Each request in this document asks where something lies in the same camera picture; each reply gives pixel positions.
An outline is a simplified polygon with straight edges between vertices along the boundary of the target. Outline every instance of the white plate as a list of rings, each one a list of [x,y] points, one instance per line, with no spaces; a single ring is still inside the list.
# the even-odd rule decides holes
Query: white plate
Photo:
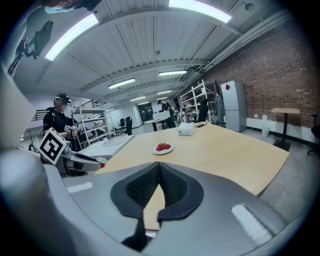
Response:
[[[165,155],[168,154],[169,152],[171,152],[174,149],[174,145],[171,143],[168,143],[171,145],[171,147],[169,149],[165,149],[165,150],[161,150],[161,151],[157,151],[156,148],[158,145],[156,145],[153,149],[152,149],[152,153],[154,153],[155,155]]]

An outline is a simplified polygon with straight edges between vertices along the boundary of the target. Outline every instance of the fluorescent light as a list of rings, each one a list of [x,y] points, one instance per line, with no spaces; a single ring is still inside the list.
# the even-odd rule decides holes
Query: fluorescent light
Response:
[[[168,94],[168,93],[172,93],[172,90],[167,90],[167,91],[163,91],[163,92],[158,92],[157,94]]]
[[[173,75],[183,75],[187,73],[186,70],[178,70],[178,71],[169,71],[169,72],[160,72],[159,76],[173,76]]]
[[[46,54],[45,58],[53,61],[57,55],[77,36],[82,34],[87,29],[91,28],[95,24],[99,23],[96,16],[92,13],[89,16],[80,20],[72,28],[64,33],[63,36],[52,46],[49,52]]]
[[[113,85],[109,85],[108,88],[109,88],[109,89],[113,89],[113,88],[116,88],[116,87],[118,87],[118,86],[123,86],[123,85],[126,85],[126,84],[133,83],[133,82],[135,82],[135,81],[136,81],[136,79],[131,78],[131,79],[129,79],[129,80],[125,80],[125,81],[122,81],[122,82],[115,83],[115,84],[113,84]]]
[[[182,8],[209,15],[224,23],[227,23],[231,19],[231,16],[229,14],[226,14],[222,10],[195,0],[170,0],[169,7]]]
[[[145,98],[145,96],[140,97],[140,98],[134,98],[134,99],[132,99],[132,100],[130,100],[130,101],[133,102],[133,101],[137,101],[137,100],[144,99],[144,98]]]

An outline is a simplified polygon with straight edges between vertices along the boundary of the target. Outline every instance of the gray floor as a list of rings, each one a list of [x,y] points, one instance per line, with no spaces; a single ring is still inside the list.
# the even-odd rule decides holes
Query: gray floor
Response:
[[[153,132],[152,124],[134,128],[134,135]],[[273,144],[278,137],[262,137],[261,132],[245,130],[242,132],[258,140]],[[262,200],[277,210],[288,222],[308,211],[320,182],[319,157],[308,156],[309,147],[294,141],[291,143],[289,157],[281,171],[262,194]]]

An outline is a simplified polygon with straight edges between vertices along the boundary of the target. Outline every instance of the ceiling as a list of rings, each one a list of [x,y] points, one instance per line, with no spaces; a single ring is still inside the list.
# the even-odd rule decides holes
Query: ceiling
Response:
[[[45,55],[74,24],[88,16],[85,9],[47,14],[43,9],[28,19],[25,36],[51,20],[51,39],[41,56],[24,57],[14,80],[26,95],[55,95],[105,100],[121,104],[146,96],[148,101],[173,96],[199,76],[205,67],[250,28],[280,9],[269,0],[201,0],[232,16],[221,24],[209,16],[169,8],[169,0],[102,0],[95,8],[99,24],[69,44],[54,61]],[[159,76],[159,72],[188,70],[185,75]],[[114,89],[108,86],[135,78]]]

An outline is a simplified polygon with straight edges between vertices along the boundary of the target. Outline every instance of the brick wall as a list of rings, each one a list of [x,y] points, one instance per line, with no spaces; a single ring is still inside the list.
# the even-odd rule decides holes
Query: brick wall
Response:
[[[273,108],[298,108],[301,115],[289,114],[289,123],[310,128],[311,115],[320,115],[319,71],[308,39],[297,25],[288,22],[229,56],[191,86],[201,79],[214,79],[219,85],[240,81],[248,118],[267,115],[269,120],[283,122],[283,114],[272,114]]]

